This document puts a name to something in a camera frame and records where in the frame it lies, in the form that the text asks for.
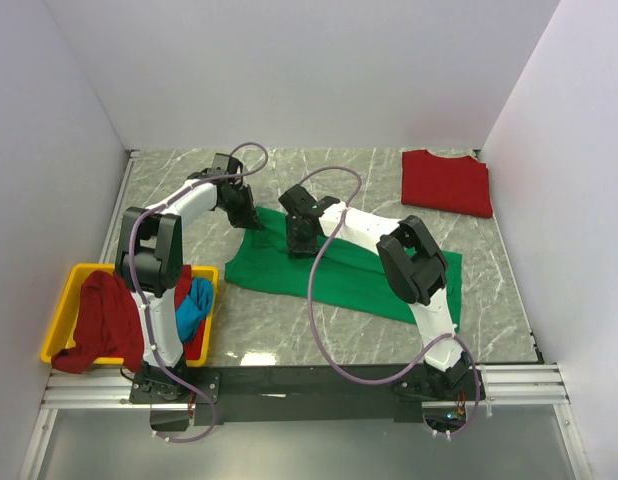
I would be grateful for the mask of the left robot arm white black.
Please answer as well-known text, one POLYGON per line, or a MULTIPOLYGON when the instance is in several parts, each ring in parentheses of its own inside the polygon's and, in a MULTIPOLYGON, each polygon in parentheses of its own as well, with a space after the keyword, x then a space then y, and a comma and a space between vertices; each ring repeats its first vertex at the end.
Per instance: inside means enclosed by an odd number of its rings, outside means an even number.
POLYGON ((138 382, 165 401, 189 388, 183 342, 176 325, 175 288, 183 272, 183 232, 202 214, 220 209, 235 228, 259 229, 251 187, 242 179, 189 179, 156 204, 130 207, 121 224, 115 272, 131 291, 141 325, 138 382))

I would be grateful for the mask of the green t shirt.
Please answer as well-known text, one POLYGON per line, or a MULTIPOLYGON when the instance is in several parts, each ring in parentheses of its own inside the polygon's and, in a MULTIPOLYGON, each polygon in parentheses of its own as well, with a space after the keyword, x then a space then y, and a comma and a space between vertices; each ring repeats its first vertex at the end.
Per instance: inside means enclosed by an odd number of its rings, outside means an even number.
MULTIPOLYGON (((285 215, 259 207, 259 230, 247 230, 236 255, 225 264, 225 281, 258 292, 307 297, 313 260, 290 258, 285 215)), ((407 304, 391 290, 377 255, 334 240, 320 261, 313 299, 331 306, 413 324, 407 304)))

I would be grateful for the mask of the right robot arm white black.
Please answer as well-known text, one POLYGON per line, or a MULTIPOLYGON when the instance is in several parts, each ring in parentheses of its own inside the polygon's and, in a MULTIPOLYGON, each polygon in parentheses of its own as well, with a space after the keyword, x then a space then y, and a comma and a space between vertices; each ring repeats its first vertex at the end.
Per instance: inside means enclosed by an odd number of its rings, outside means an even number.
POLYGON ((282 194, 286 211, 287 251, 312 255, 307 302, 314 340, 328 364, 341 377, 360 385, 393 384, 423 361, 429 390, 436 399, 449 399, 472 381, 475 401, 481 400, 481 377, 475 359, 455 332, 447 301, 448 261, 424 222, 415 215, 389 219, 355 208, 334 197, 315 199, 303 187, 282 194), (317 332, 313 293, 319 262, 331 243, 341 239, 363 248, 380 260, 387 283, 416 321, 423 350, 399 372, 382 379, 357 377, 330 356, 317 332))

